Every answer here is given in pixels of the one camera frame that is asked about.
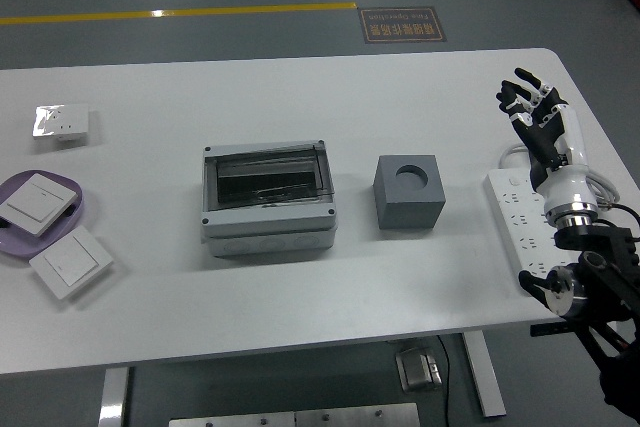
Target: cable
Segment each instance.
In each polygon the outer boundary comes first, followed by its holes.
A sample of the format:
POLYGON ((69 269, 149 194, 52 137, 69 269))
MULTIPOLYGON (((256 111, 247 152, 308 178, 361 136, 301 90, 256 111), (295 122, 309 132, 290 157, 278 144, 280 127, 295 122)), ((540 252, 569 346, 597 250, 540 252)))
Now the cable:
MULTIPOLYGON (((627 207, 626 205, 622 205, 622 204, 611 204, 609 207, 611 207, 612 209, 624 210, 625 212, 631 214, 636 219, 636 222, 640 227, 640 215, 638 215, 638 213, 635 210, 633 210, 631 207, 627 207)), ((631 237, 631 240, 634 242, 640 242, 640 237, 631 237)))
POLYGON ((620 194, 616 186, 593 169, 589 169, 587 184, 589 184, 598 200, 598 207, 608 210, 611 204, 620 201, 620 194))
POLYGON ((444 346, 442 338, 439 335, 436 335, 436 337, 440 341, 440 345, 444 351, 444 356, 447 359, 447 389, 444 394, 444 424, 446 427, 449 427, 449 394, 451 393, 451 389, 449 388, 451 384, 449 380, 451 379, 451 361, 449 360, 449 353, 447 352, 447 348, 444 346))
MULTIPOLYGON (((509 146, 500 156, 498 161, 498 168, 504 169, 504 163, 507 157, 511 154, 518 152, 528 152, 529 150, 524 144, 513 144, 509 146)), ((591 188, 591 191, 596 196, 598 207, 602 210, 609 210, 611 204, 615 204, 620 201, 620 193, 616 186, 611 183, 602 174, 599 174, 593 169, 589 169, 589 173, 586 175, 587 184, 591 188)))
POLYGON ((498 168, 504 169, 504 161, 507 159, 507 157, 518 152, 529 152, 529 149, 527 149, 522 143, 513 144, 512 146, 508 147, 500 156, 500 160, 498 161, 498 168))
POLYGON ((604 225, 608 225, 609 227, 618 227, 613 222, 610 222, 610 221, 605 220, 605 219, 596 219, 596 220, 593 221, 593 223, 594 224, 604 224, 604 225))

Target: gray floor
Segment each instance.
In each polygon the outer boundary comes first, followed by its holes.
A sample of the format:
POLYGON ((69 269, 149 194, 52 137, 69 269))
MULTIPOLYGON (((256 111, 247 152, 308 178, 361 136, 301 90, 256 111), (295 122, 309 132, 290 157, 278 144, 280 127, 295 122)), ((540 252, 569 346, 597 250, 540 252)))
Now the gray floor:
MULTIPOLYGON (((628 0, 0 0, 0 17, 350 1, 434 6, 447 42, 367 45, 353 11, 15 25, 0 26, 0 68, 546 47, 560 56, 640 180, 640 12, 628 0)), ((445 336, 451 425, 636 425, 604 404, 597 371, 573 337, 530 339, 527 332, 514 326, 486 333, 508 412, 489 421, 482 419, 460 336, 445 336)), ((444 370, 439 344, 420 342, 433 348, 444 370)), ((138 366, 128 424, 415 401, 423 426, 444 425, 442 392, 401 393, 393 354, 402 347, 138 366)), ((97 425, 103 374, 96 368, 2 378, 0 425, 97 425)))

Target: white table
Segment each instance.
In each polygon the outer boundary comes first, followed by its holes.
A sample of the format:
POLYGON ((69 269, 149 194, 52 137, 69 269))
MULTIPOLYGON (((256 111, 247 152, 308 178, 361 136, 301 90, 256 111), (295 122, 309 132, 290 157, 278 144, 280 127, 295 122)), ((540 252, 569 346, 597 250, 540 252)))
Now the white table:
POLYGON ((495 93, 522 66, 579 112, 592 166, 640 193, 557 56, 544 49, 0 72, 0 178, 77 181, 80 223, 114 257, 58 301, 0 256, 0 374, 129 365, 481 329, 552 316, 507 262, 482 181, 517 141, 495 93), (87 145, 31 138, 35 107, 86 102, 87 145), (202 148, 323 139, 339 227, 327 251, 221 260, 200 243, 202 148), (380 231, 379 155, 435 154, 431 232, 380 231))

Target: gray cube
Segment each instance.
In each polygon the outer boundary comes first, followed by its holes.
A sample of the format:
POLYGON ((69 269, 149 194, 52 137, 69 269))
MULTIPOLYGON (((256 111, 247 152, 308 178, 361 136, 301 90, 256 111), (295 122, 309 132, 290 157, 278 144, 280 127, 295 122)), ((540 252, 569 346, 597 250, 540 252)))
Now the gray cube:
POLYGON ((431 229, 445 203, 434 155, 381 155, 373 192, 381 229, 431 229))

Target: white cable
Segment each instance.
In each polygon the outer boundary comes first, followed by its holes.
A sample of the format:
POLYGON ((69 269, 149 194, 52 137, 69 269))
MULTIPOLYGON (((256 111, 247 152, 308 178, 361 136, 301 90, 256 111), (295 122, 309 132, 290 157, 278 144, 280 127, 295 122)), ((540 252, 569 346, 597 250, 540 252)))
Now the white cable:
MULTIPOLYGON (((513 144, 508 147, 500 156, 498 167, 504 169, 504 162, 508 156, 517 152, 528 152, 528 149, 524 144, 513 144)), ((593 169, 589 169, 587 174, 587 184, 593 191, 598 201, 598 207, 608 210, 611 204, 620 201, 620 193, 616 186, 611 183, 606 177, 597 173, 593 169)))
POLYGON ((500 160, 498 161, 498 168, 504 169, 504 161, 507 159, 507 157, 517 152, 529 152, 529 149, 527 149, 524 144, 513 144, 512 146, 508 147, 500 156, 500 160))

